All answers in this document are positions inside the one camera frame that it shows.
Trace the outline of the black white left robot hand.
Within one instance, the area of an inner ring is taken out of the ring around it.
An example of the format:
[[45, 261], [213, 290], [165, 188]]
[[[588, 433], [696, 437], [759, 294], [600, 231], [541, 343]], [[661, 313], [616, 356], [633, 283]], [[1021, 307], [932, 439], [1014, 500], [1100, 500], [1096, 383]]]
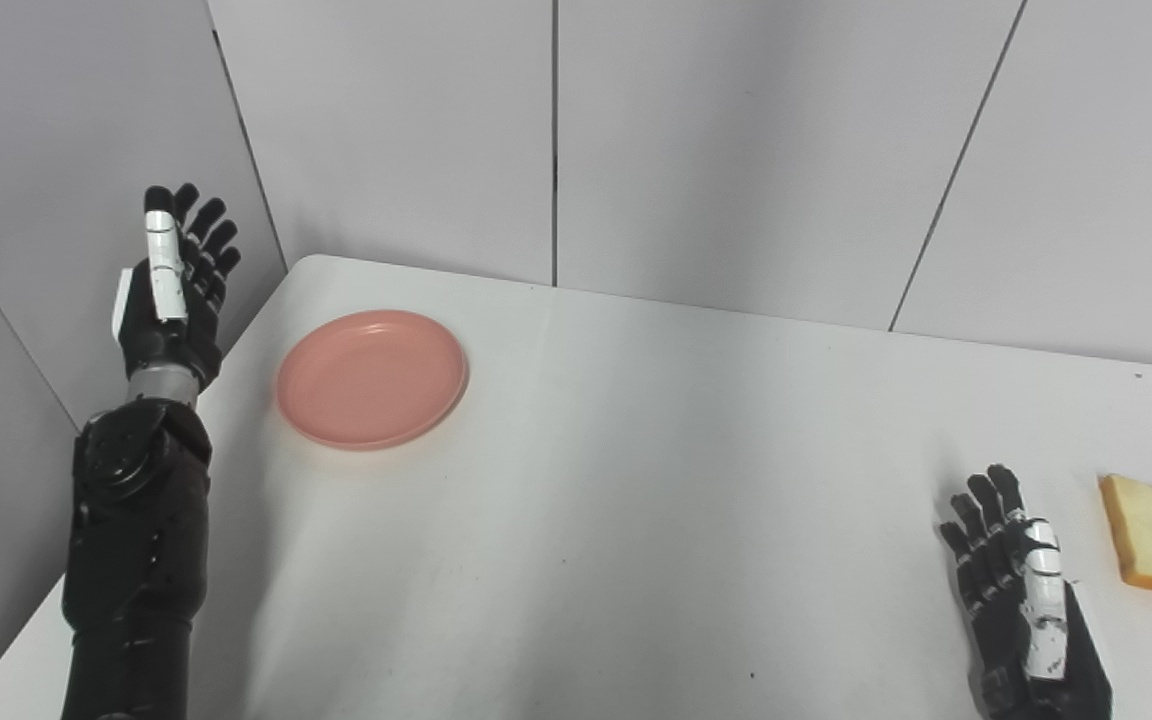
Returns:
[[143, 196], [146, 258], [119, 278], [111, 328], [126, 376], [179, 366], [198, 391], [221, 370], [220, 311], [227, 282], [241, 263], [237, 223], [218, 197], [200, 199], [196, 184], [152, 184]]

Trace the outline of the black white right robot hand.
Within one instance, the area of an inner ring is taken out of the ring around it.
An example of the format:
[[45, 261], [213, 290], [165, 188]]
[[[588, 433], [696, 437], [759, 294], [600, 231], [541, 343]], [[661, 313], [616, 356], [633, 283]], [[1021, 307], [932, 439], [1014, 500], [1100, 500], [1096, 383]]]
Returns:
[[950, 500], [938, 526], [980, 660], [991, 719], [1111, 719], [1114, 691], [1047, 520], [1026, 511], [1020, 479], [993, 464]]

